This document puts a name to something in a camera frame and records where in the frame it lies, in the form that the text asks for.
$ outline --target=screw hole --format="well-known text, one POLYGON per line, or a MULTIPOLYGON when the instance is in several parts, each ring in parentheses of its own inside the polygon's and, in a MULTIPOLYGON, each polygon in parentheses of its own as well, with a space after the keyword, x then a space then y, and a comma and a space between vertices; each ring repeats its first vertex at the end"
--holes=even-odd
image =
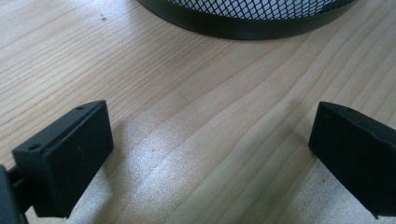
POLYGON ((38 149, 39 147, 41 147, 41 144, 35 143, 35 144, 32 144, 31 146, 29 146, 27 149, 35 150, 35 149, 38 149))

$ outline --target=black rim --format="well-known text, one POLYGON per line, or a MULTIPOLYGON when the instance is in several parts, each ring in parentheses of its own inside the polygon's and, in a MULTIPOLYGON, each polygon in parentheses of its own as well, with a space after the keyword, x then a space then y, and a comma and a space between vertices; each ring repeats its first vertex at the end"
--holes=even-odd
POLYGON ((286 20, 244 20, 181 7, 167 0, 138 0, 153 13, 203 35, 241 40, 264 40, 299 35, 334 21, 357 1, 316 16, 286 20))

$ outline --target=wooden table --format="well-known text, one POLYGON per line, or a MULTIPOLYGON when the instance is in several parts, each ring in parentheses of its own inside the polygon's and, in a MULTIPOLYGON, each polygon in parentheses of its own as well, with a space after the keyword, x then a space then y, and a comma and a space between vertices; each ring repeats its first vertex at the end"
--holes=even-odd
POLYGON ((361 0, 271 41, 198 35, 136 0, 0 3, 0 162, 105 99, 115 150, 69 219, 31 223, 375 221, 308 147, 319 101, 396 128, 396 1, 361 0))

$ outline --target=mesh tray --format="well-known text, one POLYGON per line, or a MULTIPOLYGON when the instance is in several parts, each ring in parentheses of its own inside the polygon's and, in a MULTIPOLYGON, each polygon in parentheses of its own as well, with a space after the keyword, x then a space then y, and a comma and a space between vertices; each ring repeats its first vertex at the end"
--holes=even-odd
POLYGON ((200 34, 232 39, 298 35, 335 20, 357 0, 138 0, 200 34))

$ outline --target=metal mesh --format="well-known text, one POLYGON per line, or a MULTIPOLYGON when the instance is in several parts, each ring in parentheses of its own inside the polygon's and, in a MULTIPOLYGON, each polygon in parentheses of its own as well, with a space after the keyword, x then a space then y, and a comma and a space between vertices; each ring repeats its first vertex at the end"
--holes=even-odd
POLYGON ((310 17, 354 0, 168 0, 209 14, 247 20, 285 20, 310 17))

